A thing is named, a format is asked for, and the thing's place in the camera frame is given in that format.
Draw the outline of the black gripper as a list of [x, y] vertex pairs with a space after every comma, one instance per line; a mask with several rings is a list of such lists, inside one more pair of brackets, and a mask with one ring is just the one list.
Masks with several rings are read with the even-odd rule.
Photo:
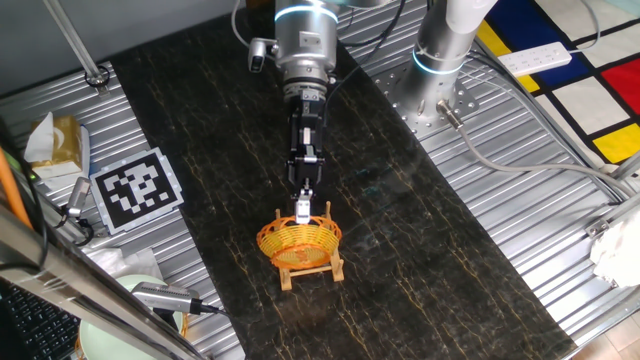
[[287, 179], [294, 187], [295, 222], [309, 224], [315, 186], [324, 165], [323, 135], [325, 101], [294, 96], [288, 103], [290, 158]]

